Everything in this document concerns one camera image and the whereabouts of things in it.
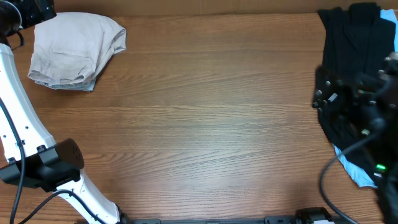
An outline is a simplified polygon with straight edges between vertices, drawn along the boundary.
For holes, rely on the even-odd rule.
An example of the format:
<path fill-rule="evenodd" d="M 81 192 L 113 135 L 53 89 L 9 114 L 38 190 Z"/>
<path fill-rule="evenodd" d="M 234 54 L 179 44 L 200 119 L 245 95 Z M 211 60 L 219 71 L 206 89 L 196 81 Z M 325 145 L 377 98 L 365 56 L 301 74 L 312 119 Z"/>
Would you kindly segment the beige khaki shorts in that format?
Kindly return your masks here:
<path fill-rule="evenodd" d="M 34 29 L 28 77 L 49 85 L 97 79 L 111 57 L 126 50 L 126 29 L 109 17 L 59 12 Z"/>

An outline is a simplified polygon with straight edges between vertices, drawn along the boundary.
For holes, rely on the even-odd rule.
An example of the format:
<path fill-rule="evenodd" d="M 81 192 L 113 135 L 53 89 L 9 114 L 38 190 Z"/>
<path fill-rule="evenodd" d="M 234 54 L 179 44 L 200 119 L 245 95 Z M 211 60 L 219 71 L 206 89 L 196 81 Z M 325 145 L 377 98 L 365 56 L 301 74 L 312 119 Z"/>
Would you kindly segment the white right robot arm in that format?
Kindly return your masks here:
<path fill-rule="evenodd" d="M 336 136 L 340 149 L 326 163 L 318 188 L 326 204 L 349 223 L 354 220 L 327 197 L 324 177 L 338 159 L 354 154 L 368 165 L 376 186 L 377 202 L 384 223 L 397 223 L 397 53 L 383 61 L 377 77 L 357 73 L 342 77 L 324 66 L 315 70 L 312 107 Z"/>

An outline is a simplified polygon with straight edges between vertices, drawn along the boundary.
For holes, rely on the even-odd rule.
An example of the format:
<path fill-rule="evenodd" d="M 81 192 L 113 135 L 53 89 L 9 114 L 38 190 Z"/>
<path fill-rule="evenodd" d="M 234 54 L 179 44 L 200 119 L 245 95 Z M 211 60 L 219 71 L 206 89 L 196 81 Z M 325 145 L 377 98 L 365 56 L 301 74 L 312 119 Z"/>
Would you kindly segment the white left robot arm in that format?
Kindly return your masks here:
<path fill-rule="evenodd" d="M 56 16 L 53 1 L 1 1 L 1 142 L 7 165 L 1 180 L 17 186 L 10 215 L 14 223 L 22 189 L 50 193 L 66 200 L 87 223 L 128 223 L 84 171 L 80 148 L 72 139 L 55 142 L 38 118 L 17 73 L 8 37 Z"/>

